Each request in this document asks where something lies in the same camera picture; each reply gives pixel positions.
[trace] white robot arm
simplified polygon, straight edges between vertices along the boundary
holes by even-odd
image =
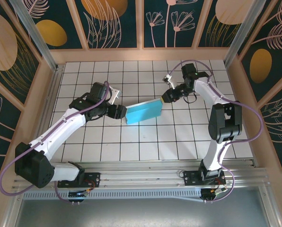
[[[15,172],[38,188],[46,186],[51,181],[77,181],[84,177],[84,169],[73,162],[50,163],[59,146],[78,128],[94,117],[107,115],[114,119],[125,117],[126,107],[114,105],[121,91],[110,87],[110,97],[94,109],[83,114],[77,114],[68,120],[67,117],[98,103],[106,92],[106,87],[101,83],[95,83],[89,93],[72,101],[64,115],[44,134],[29,144],[20,143],[16,147],[15,155],[19,156],[30,147],[40,143],[34,150],[15,162]]]
[[[218,178],[222,171],[220,164],[228,149],[225,144],[235,140],[236,136],[242,133],[242,108],[219,98],[208,84],[207,73],[197,72],[194,64],[183,66],[182,73],[184,83],[176,87],[173,86],[176,83],[172,81],[171,76],[167,75],[163,78],[163,81],[170,84],[172,88],[163,94],[162,99],[166,103],[171,103],[196,92],[203,97],[206,107],[211,109],[208,125],[211,143],[199,167],[201,181],[211,181]]]

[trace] yellow circle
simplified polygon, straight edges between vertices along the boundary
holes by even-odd
[[[107,10],[106,2],[112,13],[116,10],[118,17],[122,16],[127,9],[127,0],[81,0],[85,10],[99,20],[111,20],[113,15]]]
[[[16,34],[7,20],[0,15],[0,70],[9,70],[17,58]]]
[[[262,83],[272,67],[272,56],[265,49],[257,50],[250,61],[250,77],[255,83]]]
[[[237,25],[244,21],[253,0],[218,0],[216,17],[226,25]]]
[[[62,46],[67,41],[65,30],[52,20],[42,20],[36,24],[44,41],[52,46]]]

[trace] black grid line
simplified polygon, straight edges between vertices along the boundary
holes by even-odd
[[[151,61],[152,69],[154,70],[154,63]],[[154,71],[152,72],[152,79],[155,82],[154,78]],[[155,83],[154,83],[154,97],[156,98],[156,91],[155,91]],[[158,124],[157,124],[157,118],[156,118],[156,130],[157,130],[157,148],[158,148],[158,160],[160,160],[160,152],[159,152],[159,137],[158,137]]]
[[[66,146],[66,141],[64,142],[61,161],[63,160],[63,155],[64,155],[65,146]]]
[[[102,128],[102,139],[101,139],[102,144],[103,144],[103,135],[104,135],[104,120],[105,120],[105,116],[103,116],[103,126],[102,126],[103,128]],[[101,161],[101,158],[102,158],[102,147],[103,146],[101,146],[100,161]]]

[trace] purple cable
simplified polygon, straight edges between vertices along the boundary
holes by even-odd
[[[103,96],[103,98],[102,98],[97,104],[95,104],[95,105],[93,105],[93,106],[91,106],[91,107],[89,107],[89,108],[86,108],[86,109],[84,109],[84,110],[80,110],[80,111],[78,111],[78,112],[76,112],[76,113],[73,113],[73,114],[67,116],[67,117],[65,118],[65,121],[60,121],[49,133],[47,133],[46,136],[44,136],[44,137],[42,138],[42,142],[44,142],[50,135],[52,135],[52,134],[60,127],[60,125],[62,125],[63,123],[65,123],[65,122],[66,122],[68,119],[70,119],[71,117],[76,116],[76,115],[78,115],[78,114],[80,114],[80,113],[84,113],[84,112],[86,112],[86,111],[88,111],[88,110],[94,109],[94,108],[96,108],[97,106],[99,106],[99,105],[106,99],[107,94],[109,93],[109,83],[108,83],[107,81],[105,81],[105,82],[104,82],[104,85],[107,87],[106,93],[105,93],[105,95]],[[7,196],[17,196],[17,195],[20,195],[20,194],[22,194],[22,193],[28,191],[29,189],[31,189],[31,188],[34,186],[34,185],[28,186],[26,189],[24,189],[24,190],[22,190],[22,191],[20,191],[20,192],[9,193],[9,192],[6,192],[6,191],[3,189],[3,187],[2,187],[2,178],[3,178],[4,174],[5,174],[5,172],[7,171],[7,169],[8,169],[12,164],[14,164],[17,160],[19,160],[20,158],[22,158],[24,155],[26,155],[26,154],[28,154],[29,152],[31,152],[33,149],[35,149],[36,147],[38,147],[40,144],[41,144],[41,142],[36,143],[36,144],[35,144],[34,146],[32,146],[30,149],[26,150],[26,151],[23,152],[21,155],[17,156],[15,159],[13,159],[13,160],[12,160],[10,163],[8,163],[7,166],[2,170],[2,172],[1,172],[1,174],[0,174],[0,191],[1,191],[3,194],[5,194],[5,195],[7,195]]]
[[[224,151],[224,149],[225,149],[225,146],[231,145],[231,144],[234,144],[234,143],[250,142],[250,141],[253,141],[253,140],[257,139],[257,138],[261,135],[261,133],[262,133],[262,131],[263,131],[264,122],[263,122],[263,118],[261,117],[261,115],[260,115],[255,109],[253,109],[252,107],[250,107],[250,106],[248,106],[248,105],[245,105],[245,104],[243,104],[243,103],[238,103],[238,102],[235,102],[235,101],[226,99],[226,98],[224,98],[221,94],[219,94],[219,93],[217,92],[217,90],[211,85],[211,81],[210,81],[210,80],[211,80],[211,77],[213,76],[213,71],[212,71],[206,64],[204,64],[203,62],[198,61],[198,60],[185,60],[185,61],[182,61],[181,63],[177,64],[177,65],[173,68],[173,70],[170,72],[170,74],[172,74],[173,71],[174,71],[179,65],[182,65],[182,63],[190,62],[190,61],[194,61],[194,62],[196,62],[196,63],[202,64],[202,65],[205,66],[205,67],[207,68],[207,70],[211,73],[210,76],[207,78],[208,86],[214,91],[214,93],[215,93],[220,99],[222,99],[222,100],[224,100],[224,101],[226,101],[226,102],[229,102],[229,103],[233,103],[233,104],[239,105],[239,106],[241,106],[241,107],[245,107],[245,108],[247,108],[248,110],[251,110],[252,112],[254,112],[254,113],[256,114],[256,116],[259,118],[259,121],[260,121],[260,129],[259,129],[259,132],[258,132],[253,138],[250,138],[250,139],[247,139],[247,140],[231,141],[231,142],[228,142],[228,143],[224,144],[224,146],[221,148],[221,151],[220,151],[220,153],[219,153],[219,155],[218,155],[218,163],[219,163],[219,165],[220,165],[223,169],[227,170],[227,171],[232,175],[232,186],[231,186],[231,189],[229,190],[229,192],[228,192],[226,195],[224,195],[223,197],[221,197],[221,198],[219,198],[219,199],[210,201],[211,203],[213,203],[213,202],[217,202],[217,201],[223,200],[223,199],[225,199],[227,196],[229,196],[229,195],[231,194],[231,192],[233,191],[234,186],[235,186],[235,176],[234,176],[233,172],[230,171],[229,169],[227,169],[225,166],[223,166],[223,165],[220,163],[220,157],[221,157],[221,155],[222,155],[222,153],[223,153],[223,151]]]

